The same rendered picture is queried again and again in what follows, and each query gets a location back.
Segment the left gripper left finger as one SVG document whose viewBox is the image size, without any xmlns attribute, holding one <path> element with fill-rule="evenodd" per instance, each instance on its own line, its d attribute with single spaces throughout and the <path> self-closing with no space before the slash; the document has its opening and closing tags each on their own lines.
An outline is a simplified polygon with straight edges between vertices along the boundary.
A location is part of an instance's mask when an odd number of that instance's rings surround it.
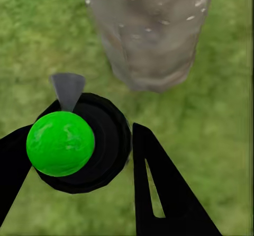
<svg viewBox="0 0 254 236">
<path fill-rule="evenodd" d="M 0 228 L 32 166 L 26 140 L 33 124 L 0 139 Z"/>
</svg>

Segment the pesticide atomizer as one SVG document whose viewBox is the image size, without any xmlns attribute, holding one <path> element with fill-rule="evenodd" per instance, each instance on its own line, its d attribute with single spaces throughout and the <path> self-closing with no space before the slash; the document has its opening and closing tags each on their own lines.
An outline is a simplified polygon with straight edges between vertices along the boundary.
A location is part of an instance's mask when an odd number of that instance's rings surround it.
<svg viewBox="0 0 254 236">
<path fill-rule="evenodd" d="M 26 150 L 41 179 L 68 194 L 107 186 L 126 166 L 133 149 L 129 123 L 108 99 L 82 91 L 88 79 L 50 76 L 57 100 L 29 131 Z"/>
</svg>

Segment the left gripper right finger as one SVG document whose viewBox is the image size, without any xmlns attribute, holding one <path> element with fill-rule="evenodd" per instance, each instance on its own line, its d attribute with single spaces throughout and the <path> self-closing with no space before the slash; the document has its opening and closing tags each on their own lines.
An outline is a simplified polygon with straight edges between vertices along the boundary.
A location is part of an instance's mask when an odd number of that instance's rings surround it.
<svg viewBox="0 0 254 236">
<path fill-rule="evenodd" d="M 131 133 L 137 236 L 222 236 L 153 132 L 133 123 Z M 145 158 L 166 218 L 153 214 Z"/>
</svg>

